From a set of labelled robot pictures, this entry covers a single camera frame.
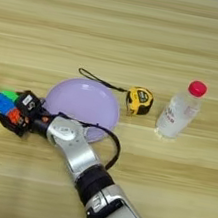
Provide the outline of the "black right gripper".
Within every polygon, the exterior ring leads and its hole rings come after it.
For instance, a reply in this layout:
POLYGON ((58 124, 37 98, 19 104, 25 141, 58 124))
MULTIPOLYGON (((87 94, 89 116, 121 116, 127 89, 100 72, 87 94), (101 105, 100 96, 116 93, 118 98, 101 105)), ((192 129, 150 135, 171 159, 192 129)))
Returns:
POLYGON ((40 112, 34 116, 21 115, 18 125, 13 124, 8 116, 0 113, 0 123, 7 130, 22 137, 25 134, 35 133, 41 137, 46 137, 51 116, 47 112, 40 112))

